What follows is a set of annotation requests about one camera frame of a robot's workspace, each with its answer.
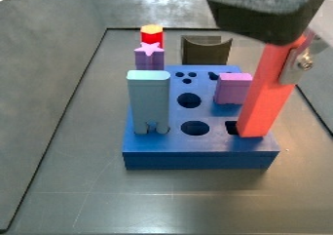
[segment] red block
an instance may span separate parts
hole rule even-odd
[[[162,48],[162,26],[150,24],[140,28],[140,40],[145,44],[160,43]]]
[[[258,67],[249,86],[249,93],[237,122],[241,137],[263,137],[273,125],[279,110],[295,85],[281,85],[278,76],[291,49],[305,37],[286,45],[265,45]]]

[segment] pink block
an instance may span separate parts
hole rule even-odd
[[[221,73],[214,91],[217,104],[242,104],[250,87],[251,76],[247,73]]]

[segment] circular hole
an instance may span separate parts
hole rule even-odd
[[[190,77],[195,77],[195,73],[190,72],[190,73],[189,73],[189,76],[190,76]]]
[[[193,80],[189,79],[189,78],[186,78],[186,79],[182,80],[182,82],[183,82],[185,84],[189,84],[191,81],[193,81]]]
[[[177,76],[177,77],[183,77],[183,73],[182,73],[182,72],[177,72],[177,73],[176,73],[176,76]]]
[[[209,132],[209,126],[203,122],[190,121],[182,124],[182,132],[189,136],[202,136]]]
[[[201,99],[195,94],[183,93],[178,96],[177,102],[185,108],[195,108],[201,104]]]

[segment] blue shape sorter block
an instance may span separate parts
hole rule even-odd
[[[172,75],[170,131],[158,134],[152,123],[148,134],[136,135],[129,108],[122,146],[126,169],[266,169],[279,152],[273,135],[229,135],[225,122],[237,121],[241,106],[213,102],[218,73],[239,73],[241,69],[168,65],[165,70]]]

